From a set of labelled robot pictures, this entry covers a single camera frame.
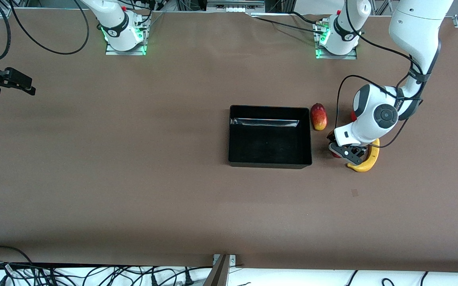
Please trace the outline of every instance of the brown table surface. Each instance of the brown table surface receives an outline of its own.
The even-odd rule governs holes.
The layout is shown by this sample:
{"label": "brown table surface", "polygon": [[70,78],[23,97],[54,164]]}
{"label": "brown table surface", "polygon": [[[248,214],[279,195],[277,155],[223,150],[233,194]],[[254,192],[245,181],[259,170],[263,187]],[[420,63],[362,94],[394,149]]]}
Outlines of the brown table surface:
{"label": "brown table surface", "polygon": [[[18,13],[48,47],[69,51],[84,39],[78,11]],[[409,68],[403,58],[361,43],[358,60],[318,60],[310,33],[242,13],[168,13],[151,28],[146,56],[105,56],[88,16],[89,42],[72,56],[41,49],[11,19],[0,69],[31,76],[37,94],[0,96],[0,244],[36,262],[209,265],[227,252],[247,267],[458,271],[458,29],[450,19],[425,103],[359,174],[327,149],[340,81],[356,73],[395,85]],[[366,36],[396,48],[389,21],[369,18]],[[0,51],[5,37],[0,21]],[[363,84],[343,87],[342,123]],[[310,167],[227,164],[231,105],[317,102],[330,122],[312,132]],[[8,251],[0,258],[22,260]]]}

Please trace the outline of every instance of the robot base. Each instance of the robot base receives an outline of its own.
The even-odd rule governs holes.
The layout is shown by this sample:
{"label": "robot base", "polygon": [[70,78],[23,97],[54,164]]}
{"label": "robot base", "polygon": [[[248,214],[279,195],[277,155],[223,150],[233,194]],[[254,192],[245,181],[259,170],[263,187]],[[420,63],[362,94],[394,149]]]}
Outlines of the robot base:
{"label": "robot base", "polygon": [[[142,21],[143,16],[138,15],[140,20]],[[142,29],[142,31],[137,31],[137,35],[142,37],[144,40],[138,43],[132,49],[128,51],[119,51],[111,47],[109,43],[107,43],[107,47],[105,48],[105,54],[109,56],[145,56],[147,51],[147,40],[149,38],[149,26],[151,24],[151,17],[147,19],[146,22],[142,23],[140,26],[136,27],[137,29]]]}
{"label": "robot base", "polygon": [[[324,22],[328,22],[328,18],[323,18]],[[312,24],[314,31],[320,31],[320,28],[316,24]],[[349,54],[342,56],[338,54],[330,53],[323,45],[320,45],[321,37],[320,34],[314,34],[314,43],[316,44],[316,58],[331,58],[333,60],[356,60],[356,48],[353,48]]]}

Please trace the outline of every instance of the yellow banana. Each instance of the yellow banana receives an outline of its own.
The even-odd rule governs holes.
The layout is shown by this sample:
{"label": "yellow banana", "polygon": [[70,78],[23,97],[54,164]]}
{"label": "yellow banana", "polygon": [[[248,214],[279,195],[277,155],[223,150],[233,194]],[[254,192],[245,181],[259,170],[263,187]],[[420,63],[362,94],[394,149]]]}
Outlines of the yellow banana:
{"label": "yellow banana", "polygon": [[[374,140],[372,144],[379,146],[379,138]],[[361,163],[358,166],[353,165],[351,163],[347,163],[347,167],[355,170],[356,172],[367,172],[368,170],[372,169],[372,167],[374,167],[374,164],[378,160],[379,148],[370,146],[370,149],[371,150],[369,151],[369,156],[365,161],[363,161],[363,163]]]}

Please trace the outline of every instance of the black plastic bin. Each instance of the black plastic bin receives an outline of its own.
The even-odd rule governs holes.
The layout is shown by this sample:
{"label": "black plastic bin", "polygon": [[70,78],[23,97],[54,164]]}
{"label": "black plastic bin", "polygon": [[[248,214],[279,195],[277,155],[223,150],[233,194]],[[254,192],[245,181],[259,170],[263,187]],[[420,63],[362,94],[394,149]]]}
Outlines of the black plastic bin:
{"label": "black plastic bin", "polygon": [[301,169],[312,165],[308,108],[232,105],[229,164]]}

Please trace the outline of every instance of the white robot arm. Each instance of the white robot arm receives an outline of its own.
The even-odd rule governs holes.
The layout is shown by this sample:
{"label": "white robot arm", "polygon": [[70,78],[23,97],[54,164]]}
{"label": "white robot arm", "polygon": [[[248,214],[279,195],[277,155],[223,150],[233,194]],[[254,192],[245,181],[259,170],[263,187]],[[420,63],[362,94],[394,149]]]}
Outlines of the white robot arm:
{"label": "white robot arm", "polygon": [[132,11],[109,0],[81,0],[95,14],[107,42],[118,51],[133,49],[144,40],[143,19]]}
{"label": "white robot arm", "polygon": [[[358,44],[359,31],[370,14],[369,0],[345,2],[339,15],[334,14],[328,18],[330,27],[332,27],[331,36],[327,37],[326,43],[321,42],[320,44],[332,54],[348,54]],[[348,18],[358,33],[352,31]]]}
{"label": "white robot arm", "polygon": [[409,53],[411,65],[402,87],[364,85],[356,93],[356,121],[333,132],[329,149],[354,165],[360,165],[362,148],[387,134],[398,121],[412,116],[429,79],[441,47],[438,32],[453,0],[401,0],[391,18],[392,40]]}

